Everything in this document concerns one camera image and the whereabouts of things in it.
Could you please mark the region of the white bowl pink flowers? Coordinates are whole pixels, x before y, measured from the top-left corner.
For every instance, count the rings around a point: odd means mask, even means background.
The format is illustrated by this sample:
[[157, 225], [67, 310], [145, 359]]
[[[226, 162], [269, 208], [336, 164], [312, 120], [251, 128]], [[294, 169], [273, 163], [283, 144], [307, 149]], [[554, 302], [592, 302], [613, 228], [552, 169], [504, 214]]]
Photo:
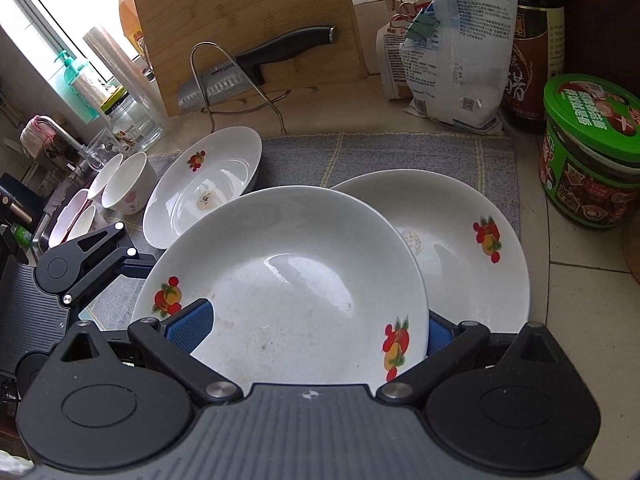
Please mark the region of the white bowl pink flowers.
[[137, 153], [120, 164], [102, 195], [102, 207], [131, 216], [145, 208], [158, 182], [145, 153]]

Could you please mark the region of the white plate with stain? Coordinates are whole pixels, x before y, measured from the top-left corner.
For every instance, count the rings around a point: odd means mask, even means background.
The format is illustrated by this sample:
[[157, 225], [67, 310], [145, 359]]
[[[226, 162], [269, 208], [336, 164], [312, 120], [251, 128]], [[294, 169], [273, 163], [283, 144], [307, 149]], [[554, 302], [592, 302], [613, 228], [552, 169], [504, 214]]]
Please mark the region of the white plate with stain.
[[253, 191], [261, 160], [262, 137], [244, 126], [223, 128], [187, 148], [146, 204], [145, 240], [167, 249], [206, 214]]

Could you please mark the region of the white bowl front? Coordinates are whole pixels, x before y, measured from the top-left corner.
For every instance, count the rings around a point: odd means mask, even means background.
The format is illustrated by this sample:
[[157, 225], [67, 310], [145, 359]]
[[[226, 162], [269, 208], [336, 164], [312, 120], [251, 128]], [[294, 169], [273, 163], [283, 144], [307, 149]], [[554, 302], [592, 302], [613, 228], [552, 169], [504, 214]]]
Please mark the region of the white bowl front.
[[66, 240], [74, 240], [75, 238], [84, 236], [92, 231], [104, 228], [107, 225], [102, 214], [99, 213], [96, 205], [88, 206], [77, 218], [74, 225], [70, 229]]

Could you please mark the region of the pink white basin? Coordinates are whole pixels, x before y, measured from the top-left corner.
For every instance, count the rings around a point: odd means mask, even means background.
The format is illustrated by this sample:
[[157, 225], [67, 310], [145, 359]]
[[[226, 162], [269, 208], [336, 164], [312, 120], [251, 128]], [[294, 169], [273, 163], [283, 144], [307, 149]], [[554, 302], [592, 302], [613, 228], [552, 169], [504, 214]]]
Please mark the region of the pink white basin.
[[77, 219], [88, 207], [88, 196], [88, 188], [81, 188], [62, 209], [49, 236], [49, 248], [55, 248], [66, 241]]

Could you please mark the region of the metal faucet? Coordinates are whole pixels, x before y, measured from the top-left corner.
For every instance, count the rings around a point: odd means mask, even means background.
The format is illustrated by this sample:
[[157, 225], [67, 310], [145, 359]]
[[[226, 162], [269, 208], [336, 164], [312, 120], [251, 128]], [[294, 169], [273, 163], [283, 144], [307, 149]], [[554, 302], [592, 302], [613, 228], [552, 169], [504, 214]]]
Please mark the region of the metal faucet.
[[70, 133], [49, 116], [29, 119], [20, 134], [25, 153], [35, 162], [47, 160], [61, 169], [73, 171], [89, 159], [89, 153]]

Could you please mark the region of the glass mug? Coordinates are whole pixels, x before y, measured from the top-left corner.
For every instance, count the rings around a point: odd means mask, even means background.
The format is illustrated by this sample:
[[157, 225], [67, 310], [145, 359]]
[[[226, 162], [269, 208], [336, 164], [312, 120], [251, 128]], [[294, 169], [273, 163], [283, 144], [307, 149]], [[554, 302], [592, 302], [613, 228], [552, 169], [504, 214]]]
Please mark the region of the glass mug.
[[81, 153], [94, 171], [101, 170], [113, 157], [122, 154], [124, 148], [110, 128], [103, 128]]

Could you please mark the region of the glass jar green lid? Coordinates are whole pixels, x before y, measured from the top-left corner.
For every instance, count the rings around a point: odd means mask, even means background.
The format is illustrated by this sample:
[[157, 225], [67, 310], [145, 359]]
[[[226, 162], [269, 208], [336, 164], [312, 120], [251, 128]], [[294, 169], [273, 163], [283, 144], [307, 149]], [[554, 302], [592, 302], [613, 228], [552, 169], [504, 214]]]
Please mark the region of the glass jar green lid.
[[118, 86], [101, 104], [101, 110], [110, 123], [112, 135], [130, 153], [145, 152], [163, 134], [162, 128], [123, 86]]

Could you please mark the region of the plastic cup stack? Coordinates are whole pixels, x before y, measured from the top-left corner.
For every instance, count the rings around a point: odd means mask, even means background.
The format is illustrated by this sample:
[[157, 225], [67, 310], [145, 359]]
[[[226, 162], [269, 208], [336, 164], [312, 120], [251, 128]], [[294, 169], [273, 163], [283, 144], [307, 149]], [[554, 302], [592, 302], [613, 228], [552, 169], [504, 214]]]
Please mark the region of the plastic cup stack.
[[84, 36], [85, 43], [145, 109], [152, 121], [165, 132], [174, 131], [176, 122], [165, 110], [160, 90], [149, 82], [134, 61], [103, 28], [93, 27]]

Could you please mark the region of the orange cooking wine jug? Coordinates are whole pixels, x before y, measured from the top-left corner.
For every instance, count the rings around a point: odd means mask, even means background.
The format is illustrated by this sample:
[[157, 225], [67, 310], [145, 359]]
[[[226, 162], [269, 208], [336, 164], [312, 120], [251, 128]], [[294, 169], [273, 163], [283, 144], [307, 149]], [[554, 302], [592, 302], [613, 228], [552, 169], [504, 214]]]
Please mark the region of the orange cooking wine jug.
[[118, 0], [118, 12], [122, 33], [134, 47], [134, 50], [137, 51], [137, 54], [142, 56], [150, 70], [152, 65], [149, 60], [148, 50], [145, 47], [142, 27], [134, 0]]

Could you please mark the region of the bamboo cutting board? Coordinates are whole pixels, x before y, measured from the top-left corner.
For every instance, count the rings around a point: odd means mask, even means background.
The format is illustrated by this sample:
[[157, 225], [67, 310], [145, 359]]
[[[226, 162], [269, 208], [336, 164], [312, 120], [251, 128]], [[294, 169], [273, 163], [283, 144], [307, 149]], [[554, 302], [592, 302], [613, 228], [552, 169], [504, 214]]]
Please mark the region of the bamboo cutting board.
[[292, 30], [337, 30], [335, 44], [265, 67], [265, 90], [341, 84], [367, 76], [352, 0], [134, 0], [152, 70], [168, 115], [179, 113], [178, 90], [200, 70]]

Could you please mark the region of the white blue plastic bag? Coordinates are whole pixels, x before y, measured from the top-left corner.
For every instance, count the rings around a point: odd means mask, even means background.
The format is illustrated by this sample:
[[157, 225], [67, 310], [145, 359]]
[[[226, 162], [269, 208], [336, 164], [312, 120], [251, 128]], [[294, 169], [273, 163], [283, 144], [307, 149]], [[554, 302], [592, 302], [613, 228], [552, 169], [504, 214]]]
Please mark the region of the white blue plastic bag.
[[399, 47], [408, 111], [471, 131], [502, 129], [518, 0], [418, 0]]

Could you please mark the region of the dark soy sauce bottle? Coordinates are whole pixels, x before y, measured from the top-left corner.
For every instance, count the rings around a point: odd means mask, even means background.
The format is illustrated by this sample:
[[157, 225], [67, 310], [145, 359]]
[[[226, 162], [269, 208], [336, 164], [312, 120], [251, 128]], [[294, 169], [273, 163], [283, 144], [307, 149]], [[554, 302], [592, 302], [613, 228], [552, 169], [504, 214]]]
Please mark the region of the dark soy sauce bottle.
[[544, 85], [564, 68], [563, 0], [518, 0], [502, 112], [510, 126], [540, 133], [546, 123]]

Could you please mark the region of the red white food bag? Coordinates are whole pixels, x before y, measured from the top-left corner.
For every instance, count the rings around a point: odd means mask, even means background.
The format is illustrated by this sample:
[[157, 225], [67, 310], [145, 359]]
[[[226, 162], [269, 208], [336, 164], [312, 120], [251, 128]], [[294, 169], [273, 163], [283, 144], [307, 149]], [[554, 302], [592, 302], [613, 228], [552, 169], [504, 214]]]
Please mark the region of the red white food bag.
[[400, 45], [409, 26], [418, 14], [416, 0], [387, 0], [390, 19], [376, 33], [375, 49], [383, 91], [389, 100], [408, 100], [412, 97], [401, 61]]

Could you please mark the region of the dark red knife block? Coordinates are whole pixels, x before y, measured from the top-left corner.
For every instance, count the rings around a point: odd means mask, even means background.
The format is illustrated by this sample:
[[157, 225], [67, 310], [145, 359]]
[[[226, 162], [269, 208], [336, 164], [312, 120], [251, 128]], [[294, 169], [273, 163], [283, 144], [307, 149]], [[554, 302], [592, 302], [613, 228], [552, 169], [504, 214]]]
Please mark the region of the dark red knife block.
[[639, 0], [565, 0], [565, 70], [639, 92]]

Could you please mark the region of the black handled kitchen knife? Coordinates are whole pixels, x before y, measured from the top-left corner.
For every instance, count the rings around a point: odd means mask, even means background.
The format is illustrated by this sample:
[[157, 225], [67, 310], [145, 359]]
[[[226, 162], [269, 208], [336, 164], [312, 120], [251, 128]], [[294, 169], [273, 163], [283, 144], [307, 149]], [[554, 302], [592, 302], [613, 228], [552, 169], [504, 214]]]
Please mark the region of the black handled kitchen knife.
[[[267, 41], [259, 47], [245, 51], [237, 55], [235, 59], [242, 69], [246, 71], [247, 75], [250, 76], [250, 79], [254, 81], [258, 87], [261, 87], [265, 83], [262, 66], [290, 60], [315, 47], [335, 44], [337, 37], [338, 30], [335, 26], [320, 25], [304, 27], [295, 29], [292, 32], [287, 32], [273, 40]], [[227, 63], [228, 60], [208, 70], [198, 72], [198, 74], [204, 76], [206, 80], [209, 80], [209, 78], [214, 78], [218, 70], [222, 70]], [[209, 99], [213, 104], [230, 99], [217, 101], [213, 97], [213, 83], [206, 82], [205, 85], [209, 93]], [[178, 107], [183, 113], [204, 108], [203, 100], [198, 93], [198, 88], [196, 88], [193, 77], [179, 88]]]

